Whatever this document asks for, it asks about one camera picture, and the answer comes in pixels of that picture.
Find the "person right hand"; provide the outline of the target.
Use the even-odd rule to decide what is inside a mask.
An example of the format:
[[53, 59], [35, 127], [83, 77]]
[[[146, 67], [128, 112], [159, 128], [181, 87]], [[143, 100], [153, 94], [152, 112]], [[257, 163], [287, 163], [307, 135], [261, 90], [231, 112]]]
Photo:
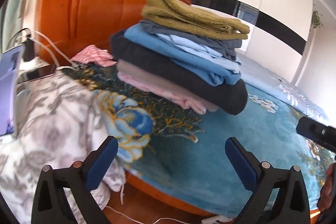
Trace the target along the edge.
[[323, 212], [324, 210], [328, 209], [333, 201], [331, 197], [331, 190], [333, 188], [333, 170], [334, 170], [334, 163], [329, 166], [326, 171], [326, 181], [324, 186], [320, 191], [320, 198], [318, 200], [317, 206], [319, 211]]

